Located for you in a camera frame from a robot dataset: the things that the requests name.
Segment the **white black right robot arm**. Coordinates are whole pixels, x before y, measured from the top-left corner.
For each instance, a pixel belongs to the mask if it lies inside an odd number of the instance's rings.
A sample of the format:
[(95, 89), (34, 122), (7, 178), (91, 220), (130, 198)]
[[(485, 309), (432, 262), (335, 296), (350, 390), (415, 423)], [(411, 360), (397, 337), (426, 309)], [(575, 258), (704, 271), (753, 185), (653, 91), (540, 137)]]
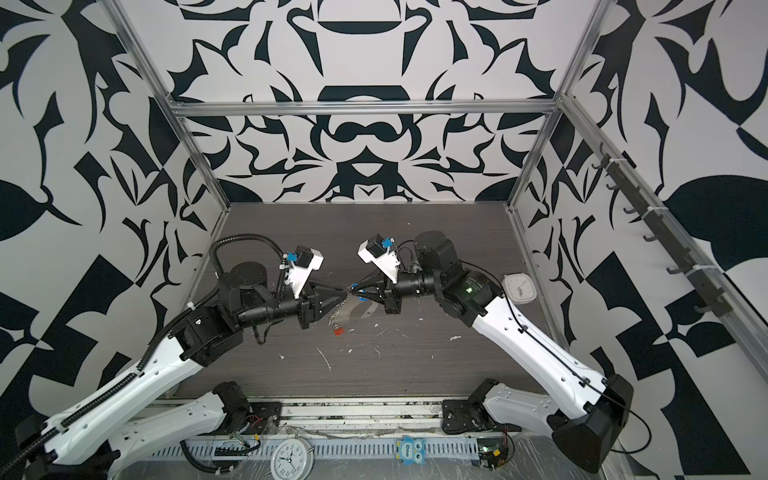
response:
[(474, 398), (482, 412), (497, 425), (549, 436), (574, 465), (599, 473), (635, 415), (630, 382), (618, 374), (604, 376), (560, 347), (520, 311), (496, 276), (460, 259), (443, 232), (423, 232), (413, 244), (417, 268), (408, 271), (393, 238), (376, 234), (363, 241), (357, 254), (376, 270), (351, 294), (383, 305), (388, 314), (400, 313), (405, 298), (433, 297), (448, 316), (492, 341), (545, 390), (533, 395), (485, 383)]

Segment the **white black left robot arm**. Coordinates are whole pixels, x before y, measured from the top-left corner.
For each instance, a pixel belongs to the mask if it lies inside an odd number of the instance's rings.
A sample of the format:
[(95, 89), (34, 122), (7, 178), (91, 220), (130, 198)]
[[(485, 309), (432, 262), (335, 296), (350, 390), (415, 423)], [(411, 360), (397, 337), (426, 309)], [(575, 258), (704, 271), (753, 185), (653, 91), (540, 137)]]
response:
[(233, 381), (161, 414), (135, 416), (239, 346), (246, 329), (262, 336), (292, 318), (308, 328), (341, 305), (346, 290), (313, 280), (322, 260), (316, 251), (309, 254), (308, 261), (297, 251), (283, 254), (274, 286), (257, 262), (226, 271), (213, 259), (217, 286), (163, 327), (135, 364), (72, 407), (48, 418), (31, 416), (17, 426), (19, 451), (2, 466), (2, 478), (110, 479), (142, 457), (194, 436), (247, 429), (251, 404)]

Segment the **blue key tag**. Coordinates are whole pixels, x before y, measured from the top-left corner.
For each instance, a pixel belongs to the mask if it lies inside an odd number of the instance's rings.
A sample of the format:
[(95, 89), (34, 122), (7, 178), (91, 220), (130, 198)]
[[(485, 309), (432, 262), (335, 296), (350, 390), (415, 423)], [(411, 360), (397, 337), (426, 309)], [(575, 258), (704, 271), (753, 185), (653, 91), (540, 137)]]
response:
[(360, 289), (358, 283), (354, 283), (350, 286), (349, 293), (351, 295), (354, 295), (357, 298), (364, 300), (364, 297), (363, 297), (364, 291)]

